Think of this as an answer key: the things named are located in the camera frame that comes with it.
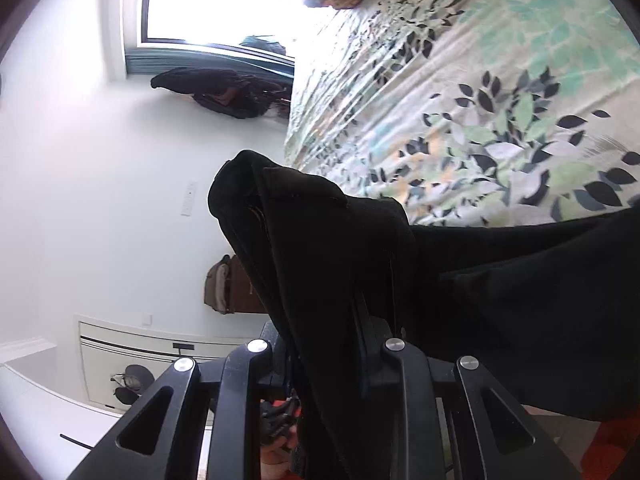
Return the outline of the person's left hand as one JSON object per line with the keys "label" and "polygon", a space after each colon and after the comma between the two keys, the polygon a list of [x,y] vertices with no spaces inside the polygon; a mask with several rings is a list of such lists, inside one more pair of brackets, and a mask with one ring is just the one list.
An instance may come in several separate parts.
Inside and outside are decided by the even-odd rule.
{"label": "person's left hand", "polygon": [[291,432],[260,447],[260,478],[262,480],[298,479],[291,471],[291,451],[297,445],[297,436]]}

